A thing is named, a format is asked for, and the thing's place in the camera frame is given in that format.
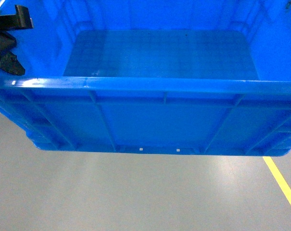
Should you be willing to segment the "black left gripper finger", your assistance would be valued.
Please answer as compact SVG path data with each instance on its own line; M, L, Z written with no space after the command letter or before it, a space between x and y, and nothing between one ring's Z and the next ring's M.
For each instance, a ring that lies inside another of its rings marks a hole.
M33 20L29 9L22 5L15 5L15 14L0 15L0 31L33 29Z
M11 52L11 49L16 46L15 37L7 32L0 32L0 69L11 75L23 76L25 68L18 61L17 56Z

